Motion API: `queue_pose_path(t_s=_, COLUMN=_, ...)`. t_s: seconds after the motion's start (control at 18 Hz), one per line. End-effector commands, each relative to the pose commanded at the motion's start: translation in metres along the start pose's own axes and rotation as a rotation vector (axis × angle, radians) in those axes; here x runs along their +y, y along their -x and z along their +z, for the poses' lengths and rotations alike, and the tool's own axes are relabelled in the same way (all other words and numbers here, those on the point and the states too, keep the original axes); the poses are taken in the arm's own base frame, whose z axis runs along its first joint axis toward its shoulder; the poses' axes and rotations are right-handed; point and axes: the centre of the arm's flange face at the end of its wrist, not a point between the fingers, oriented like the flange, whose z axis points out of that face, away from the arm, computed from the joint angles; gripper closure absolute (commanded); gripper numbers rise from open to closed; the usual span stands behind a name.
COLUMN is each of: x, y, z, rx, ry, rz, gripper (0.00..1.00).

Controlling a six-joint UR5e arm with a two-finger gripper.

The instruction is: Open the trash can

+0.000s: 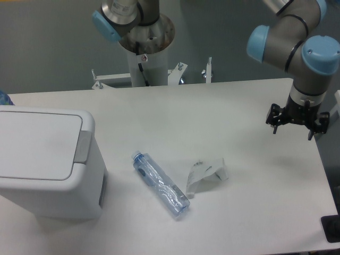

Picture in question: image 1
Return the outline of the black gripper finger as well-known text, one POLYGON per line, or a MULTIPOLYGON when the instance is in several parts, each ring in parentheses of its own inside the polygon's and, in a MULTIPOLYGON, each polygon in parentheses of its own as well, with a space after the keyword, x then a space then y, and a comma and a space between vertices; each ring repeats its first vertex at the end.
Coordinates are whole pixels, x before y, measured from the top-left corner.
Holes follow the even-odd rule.
POLYGON ((313 117, 308 127, 309 129, 308 140, 311 140, 315 134, 327 133, 329 123, 330 123, 329 112, 321 112, 318 113, 315 117, 313 117))
POLYGON ((281 108, 278 104, 272 104, 267 113, 266 124, 270 125, 273 128, 273 134, 276 134, 279 126, 288 124, 286 108, 281 108))

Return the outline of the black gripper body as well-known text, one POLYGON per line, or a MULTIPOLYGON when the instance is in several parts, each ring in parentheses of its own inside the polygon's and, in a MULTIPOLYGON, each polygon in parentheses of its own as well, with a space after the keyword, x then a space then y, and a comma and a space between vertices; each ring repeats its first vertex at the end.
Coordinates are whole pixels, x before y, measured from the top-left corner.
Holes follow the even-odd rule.
POLYGON ((317 106, 299 105, 289 96, 285 108, 288 115, 288 123, 304 125, 308 128, 313 117, 318 114, 320 104, 317 106))

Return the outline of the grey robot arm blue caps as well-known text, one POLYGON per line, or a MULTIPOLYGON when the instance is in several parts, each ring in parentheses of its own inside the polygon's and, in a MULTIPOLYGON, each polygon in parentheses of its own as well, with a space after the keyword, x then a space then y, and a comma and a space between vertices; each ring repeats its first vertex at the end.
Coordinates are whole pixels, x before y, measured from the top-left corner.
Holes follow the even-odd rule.
POLYGON ((311 36, 325 17, 325 1, 265 1, 278 17, 275 26, 260 25, 249 37, 246 52, 293 76, 285 107, 272 104, 266 123, 274 130, 288 123, 303 125, 308 138, 325 134, 330 113, 320 112, 329 84, 339 68, 339 42, 311 36))

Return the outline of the second grey robot arm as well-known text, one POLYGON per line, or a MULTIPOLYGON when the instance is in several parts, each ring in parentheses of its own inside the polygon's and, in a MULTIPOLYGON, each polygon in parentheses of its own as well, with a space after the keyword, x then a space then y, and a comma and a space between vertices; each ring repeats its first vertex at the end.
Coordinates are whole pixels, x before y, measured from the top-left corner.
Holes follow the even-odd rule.
POLYGON ((159 1, 102 1, 92 14, 97 31, 110 42, 118 42, 137 26, 148 27, 160 17, 159 1))

